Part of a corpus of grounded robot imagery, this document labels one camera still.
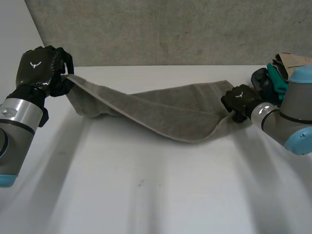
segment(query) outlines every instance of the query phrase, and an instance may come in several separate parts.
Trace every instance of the white table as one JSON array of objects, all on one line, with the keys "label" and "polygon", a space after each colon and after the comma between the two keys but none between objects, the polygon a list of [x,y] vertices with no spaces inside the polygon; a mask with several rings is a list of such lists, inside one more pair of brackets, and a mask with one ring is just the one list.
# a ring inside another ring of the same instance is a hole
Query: white table
[{"label": "white table", "polygon": [[[29,14],[19,15],[32,33],[13,30],[1,42],[27,42],[10,63],[0,57],[13,77],[21,53],[41,43]],[[80,67],[76,74],[135,93],[222,79],[239,85],[259,67]],[[14,88],[10,76],[1,80],[1,98]],[[286,152],[254,126],[191,145],[122,117],[80,117],[66,97],[50,97],[46,107],[50,119],[19,178],[0,189],[1,234],[311,233],[311,157]]]}]

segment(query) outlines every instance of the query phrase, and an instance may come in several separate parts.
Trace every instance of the gray towel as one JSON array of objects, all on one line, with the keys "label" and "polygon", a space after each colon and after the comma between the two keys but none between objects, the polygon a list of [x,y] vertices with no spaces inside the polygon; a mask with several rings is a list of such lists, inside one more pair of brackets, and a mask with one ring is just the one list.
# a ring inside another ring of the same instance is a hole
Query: gray towel
[{"label": "gray towel", "polygon": [[199,142],[216,133],[229,113],[220,99],[232,85],[225,81],[124,94],[68,75],[73,89],[67,95],[79,115],[126,116],[169,138]]}]

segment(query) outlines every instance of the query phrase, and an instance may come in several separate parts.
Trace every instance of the gray concrete wall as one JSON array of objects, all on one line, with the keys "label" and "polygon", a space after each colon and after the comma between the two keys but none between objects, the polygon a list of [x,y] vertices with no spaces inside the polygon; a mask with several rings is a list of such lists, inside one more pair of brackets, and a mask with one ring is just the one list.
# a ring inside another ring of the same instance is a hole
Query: gray concrete wall
[{"label": "gray concrete wall", "polygon": [[26,0],[76,66],[265,64],[312,57],[311,0]]}]

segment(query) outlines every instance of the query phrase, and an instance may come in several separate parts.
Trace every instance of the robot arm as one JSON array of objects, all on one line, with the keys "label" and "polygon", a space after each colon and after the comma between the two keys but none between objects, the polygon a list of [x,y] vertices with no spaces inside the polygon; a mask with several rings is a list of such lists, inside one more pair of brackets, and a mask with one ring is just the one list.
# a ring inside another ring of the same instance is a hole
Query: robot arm
[{"label": "robot arm", "polygon": [[281,108],[264,102],[248,86],[233,88],[221,101],[236,111],[235,121],[247,117],[253,124],[296,155],[312,152],[312,66],[298,67]]},{"label": "robot arm", "polygon": [[45,98],[67,94],[73,87],[61,78],[65,63],[73,74],[72,57],[62,48],[39,47],[23,54],[17,88],[0,106],[0,187],[14,184],[37,128],[48,120]]}]

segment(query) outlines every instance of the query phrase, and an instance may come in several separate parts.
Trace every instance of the green cloth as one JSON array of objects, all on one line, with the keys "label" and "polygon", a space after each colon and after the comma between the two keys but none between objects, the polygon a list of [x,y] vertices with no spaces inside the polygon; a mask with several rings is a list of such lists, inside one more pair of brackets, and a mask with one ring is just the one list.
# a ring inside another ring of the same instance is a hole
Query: green cloth
[{"label": "green cloth", "polygon": [[278,98],[283,100],[284,95],[288,89],[288,83],[283,80],[277,69],[273,67],[272,64],[269,63],[267,68],[269,71],[269,77],[274,86],[274,90],[278,93]]}]

